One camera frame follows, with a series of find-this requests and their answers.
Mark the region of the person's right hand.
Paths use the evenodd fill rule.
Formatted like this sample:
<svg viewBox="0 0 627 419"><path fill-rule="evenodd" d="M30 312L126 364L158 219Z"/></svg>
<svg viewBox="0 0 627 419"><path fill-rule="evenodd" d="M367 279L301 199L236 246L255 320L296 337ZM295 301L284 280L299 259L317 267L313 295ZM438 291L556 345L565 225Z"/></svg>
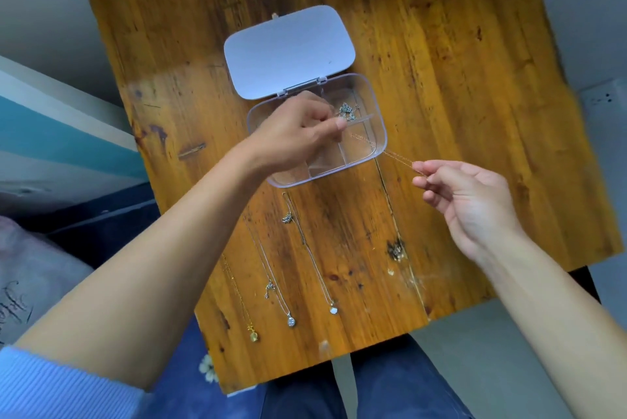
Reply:
<svg viewBox="0 0 627 419"><path fill-rule="evenodd" d="M472 174L441 168L429 177L414 177L423 200L440 212L459 250L483 267L504 239L525 236L507 180L471 164Z"/></svg>

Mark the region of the person's left hand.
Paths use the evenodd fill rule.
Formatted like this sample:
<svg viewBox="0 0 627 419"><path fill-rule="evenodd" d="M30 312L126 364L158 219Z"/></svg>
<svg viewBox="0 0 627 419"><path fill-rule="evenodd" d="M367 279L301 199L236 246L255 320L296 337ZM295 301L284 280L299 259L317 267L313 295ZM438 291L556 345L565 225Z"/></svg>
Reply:
<svg viewBox="0 0 627 419"><path fill-rule="evenodd" d="M308 90L286 99L243 143L249 168L268 177L316 159L340 141L313 144L308 127L332 117L338 117L332 105Z"/></svg>

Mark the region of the person's left forearm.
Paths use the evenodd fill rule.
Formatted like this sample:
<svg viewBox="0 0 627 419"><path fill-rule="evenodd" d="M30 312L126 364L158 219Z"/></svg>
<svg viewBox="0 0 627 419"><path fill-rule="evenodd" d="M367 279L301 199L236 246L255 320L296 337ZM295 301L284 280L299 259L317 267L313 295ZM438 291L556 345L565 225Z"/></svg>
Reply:
<svg viewBox="0 0 627 419"><path fill-rule="evenodd" d="M147 391L175 350L265 160L249 138L62 298L15 347Z"/></svg>

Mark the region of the person's right forearm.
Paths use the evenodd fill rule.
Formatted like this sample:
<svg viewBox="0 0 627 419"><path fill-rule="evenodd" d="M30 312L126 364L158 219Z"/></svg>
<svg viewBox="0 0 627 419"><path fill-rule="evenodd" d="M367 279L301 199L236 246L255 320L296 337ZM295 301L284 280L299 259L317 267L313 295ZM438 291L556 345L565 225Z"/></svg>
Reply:
<svg viewBox="0 0 627 419"><path fill-rule="evenodd" d="M481 243L476 262L577 419L627 419L627 332L524 233Z"/></svg>

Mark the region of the clear compartment box white lid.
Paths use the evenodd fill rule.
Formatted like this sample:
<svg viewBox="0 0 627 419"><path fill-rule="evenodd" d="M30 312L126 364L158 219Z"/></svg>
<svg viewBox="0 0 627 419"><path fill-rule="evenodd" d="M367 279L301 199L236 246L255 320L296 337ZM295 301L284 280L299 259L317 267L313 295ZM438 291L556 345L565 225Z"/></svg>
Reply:
<svg viewBox="0 0 627 419"><path fill-rule="evenodd" d="M224 56L236 93L256 103L247 114L249 133L304 90L329 102L335 115L343 102L360 104L362 116L348 122L340 143L271 175L270 185L302 185L384 153L388 134L376 95L366 76L350 72L356 50L334 8L317 5L240 30L226 39Z"/></svg>

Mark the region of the blue jeans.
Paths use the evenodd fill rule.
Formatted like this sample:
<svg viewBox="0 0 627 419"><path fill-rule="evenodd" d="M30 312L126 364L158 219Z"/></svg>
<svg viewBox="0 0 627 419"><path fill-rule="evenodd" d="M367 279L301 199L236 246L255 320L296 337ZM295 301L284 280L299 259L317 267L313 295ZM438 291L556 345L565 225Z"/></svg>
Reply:
<svg viewBox="0 0 627 419"><path fill-rule="evenodd" d="M355 351L350 361L356 419L474 419L409 334ZM332 363L271 381L260 419L348 419Z"/></svg>

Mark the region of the dark blue blanket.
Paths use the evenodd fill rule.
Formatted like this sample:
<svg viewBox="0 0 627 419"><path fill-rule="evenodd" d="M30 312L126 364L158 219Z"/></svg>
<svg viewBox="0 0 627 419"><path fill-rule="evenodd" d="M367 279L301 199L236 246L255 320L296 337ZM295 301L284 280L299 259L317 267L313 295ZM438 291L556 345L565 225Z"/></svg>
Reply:
<svg viewBox="0 0 627 419"><path fill-rule="evenodd" d="M160 215L150 183L143 183L17 223L96 269Z"/></svg>

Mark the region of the teal striped bedding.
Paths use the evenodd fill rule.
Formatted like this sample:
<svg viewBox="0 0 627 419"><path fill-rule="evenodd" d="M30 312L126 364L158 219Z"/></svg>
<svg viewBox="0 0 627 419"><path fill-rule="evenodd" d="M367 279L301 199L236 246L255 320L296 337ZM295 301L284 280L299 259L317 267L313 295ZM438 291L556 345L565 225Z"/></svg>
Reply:
<svg viewBox="0 0 627 419"><path fill-rule="evenodd" d="M147 181L123 108L0 56L0 215L49 213Z"/></svg>

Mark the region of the blue floral cloth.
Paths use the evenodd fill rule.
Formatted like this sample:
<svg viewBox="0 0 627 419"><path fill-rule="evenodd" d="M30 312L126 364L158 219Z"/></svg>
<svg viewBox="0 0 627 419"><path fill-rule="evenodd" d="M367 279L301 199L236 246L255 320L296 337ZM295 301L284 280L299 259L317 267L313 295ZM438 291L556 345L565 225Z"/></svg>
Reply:
<svg viewBox="0 0 627 419"><path fill-rule="evenodd" d="M151 393L143 419L260 419L264 386L226 395L195 316Z"/></svg>

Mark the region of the grey pillow script print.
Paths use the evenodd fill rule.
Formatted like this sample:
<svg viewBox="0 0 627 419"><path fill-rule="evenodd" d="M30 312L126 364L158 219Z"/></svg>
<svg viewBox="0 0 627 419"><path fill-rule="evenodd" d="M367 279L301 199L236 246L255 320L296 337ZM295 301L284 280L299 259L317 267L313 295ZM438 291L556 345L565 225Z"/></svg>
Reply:
<svg viewBox="0 0 627 419"><path fill-rule="evenodd" d="M43 235L0 216L0 350L92 272Z"/></svg>

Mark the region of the light blue ribbed sleeve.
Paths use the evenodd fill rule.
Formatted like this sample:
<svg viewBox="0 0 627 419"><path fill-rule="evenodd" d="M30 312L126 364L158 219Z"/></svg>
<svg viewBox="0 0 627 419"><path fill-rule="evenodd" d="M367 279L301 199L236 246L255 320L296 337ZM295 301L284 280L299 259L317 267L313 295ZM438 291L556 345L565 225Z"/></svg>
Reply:
<svg viewBox="0 0 627 419"><path fill-rule="evenodd" d="M0 350L0 419L139 419L144 390L14 348Z"/></svg>

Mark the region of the white wall socket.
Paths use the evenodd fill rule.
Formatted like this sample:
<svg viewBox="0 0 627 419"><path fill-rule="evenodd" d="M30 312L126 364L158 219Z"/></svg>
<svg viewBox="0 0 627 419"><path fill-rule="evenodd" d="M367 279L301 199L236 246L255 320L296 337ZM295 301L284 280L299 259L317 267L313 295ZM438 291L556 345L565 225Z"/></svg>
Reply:
<svg viewBox="0 0 627 419"><path fill-rule="evenodd" d="M582 90L580 99L587 112L598 108L620 106L621 89L616 80L610 80Z"/></svg>

